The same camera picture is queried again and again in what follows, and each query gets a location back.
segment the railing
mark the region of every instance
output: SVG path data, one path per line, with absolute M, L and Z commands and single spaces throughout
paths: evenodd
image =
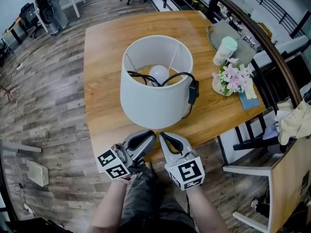
M 259 5 L 263 6 L 267 11 L 270 12 L 271 15 L 274 16 L 275 19 L 278 20 L 279 24 L 281 24 L 289 35 L 293 33 L 298 24 L 294 21 L 294 19 L 274 0 L 256 0 Z M 303 36 L 305 33 L 300 30 L 295 36 Z
M 195 10 L 195 8 L 191 5 L 192 0 L 171 0 L 172 3 L 181 10 L 181 3 L 184 4 L 186 7 L 188 7 L 190 10 Z M 234 14 L 248 29 L 249 31 L 254 35 L 254 37 L 257 39 L 257 41 L 261 44 L 261 46 L 264 48 L 270 59 L 272 60 L 272 63 L 278 67 L 284 76 L 284 79 L 288 85 L 289 91 L 290 91 L 290 98 L 292 100 L 292 103 L 294 107 L 297 107 L 297 105 L 302 101 L 302 96 L 300 94 L 300 90 L 297 86 L 297 83 L 290 72 L 285 60 L 280 55 L 278 50 L 275 48 L 275 46 L 272 44 L 271 40 L 267 37 L 267 35 L 263 32 L 263 30 L 246 14 L 244 13 L 237 5 L 235 5 L 231 0 L 211 0 L 209 2 L 209 5 L 207 5 L 202 0 L 197 0 L 199 4 L 201 4 L 205 9 L 206 13 L 205 16 L 211 21 L 215 22 L 214 18 L 218 17 L 218 14 L 215 12 L 217 10 L 217 3 L 220 1 L 224 6 L 226 6 L 232 14 Z M 163 7 L 165 8 L 168 5 L 168 0 L 163 0 Z M 258 73 L 259 77 L 262 77 L 261 70 L 257 65 L 254 65 L 254 68 L 256 72 Z M 265 86 L 265 90 L 267 91 L 267 94 L 271 96 L 271 101 L 274 101 L 273 95 L 269 89 L 269 84 L 261 78 L 261 82 L 263 83 L 263 86 Z M 276 111 L 277 105 L 275 102 L 273 103 L 273 108 Z

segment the wooden handrail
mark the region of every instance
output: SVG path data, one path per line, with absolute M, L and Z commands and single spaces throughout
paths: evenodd
M 266 53 L 271 58 L 272 62 L 280 68 L 286 83 L 290 89 L 290 97 L 294 107 L 302 101 L 302 96 L 298 85 L 289 70 L 285 60 L 282 58 L 281 54 L 278 52 L 276 47 L 272 44 L 271 40 L 264 34 L 263 30 L 237 5 L 235 5 L 231 0 L 219 0 L 224 6 L 226 6 L 235 16 L 237 16 L 242 23 L 249 29 L 249 31 L 254 35 L 262 47 L 266 50 Z

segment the lamp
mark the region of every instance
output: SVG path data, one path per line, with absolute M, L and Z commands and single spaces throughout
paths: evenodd
M 125 114 L 142 127 L 162 129 L 175 124 L 187 113 L 192 78 L 181 75 L 179 82 L 157 87 L 139 83 L 128 73 L 151 65 L 192 74 L 193 59 L 183 43 L 165 35 L 141 38 L 123 55 L 120 99 Z

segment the gray wood plank floor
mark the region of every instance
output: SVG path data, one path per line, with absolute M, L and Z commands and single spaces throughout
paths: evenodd
M 83 55 L 86 28 L 140 13 L 155 12 L 148 1 L 87 0 L 78 4 L 81 18 L 73 9 L 66 10 L 69 26 L 59 35 L 50 37 L 43 30 L 37 39 L 27 38 L 15 51 L 16 58 L 31 52 L 19 71 L 13 70 L 10 87 L 16 103 L 8 102 L 0 92 L 1 138 L 43 148 L 42 153 L 3 151 L 5 177 L 16 182 L 14 166 L 19 164 L 25 180 L 26 202 L 36 216 L 62 223 L 75 233 L 85 232 L 110 180 L 96 168 L 86 120 Z M 9 72 L 15 58 L 11 55 L 4 69 Z M 216 139 L 197 147 L 202 157 L 206 179 L 206 195 L 221 212 L 228 227 L 236 232 L 246 228 L 232 217 L 239 210 L 259 221 L 266 221 L 250 208 L 252 198 L 265 192 L 268 181 L 259 177 L 235 176 L 222 170 L 223 159 Z M 27 160 L 49 169 L 50 184 L 40 187 L 27 178 Z M 164 173 L 164 161 L 154 164 Z M 19 216 L 22 199 L 9 185 L 13 206 Z M 177 200 L 186 208 L 185 193 L 174 189 Z M 247 229 L 244 232 L 257 232 Z

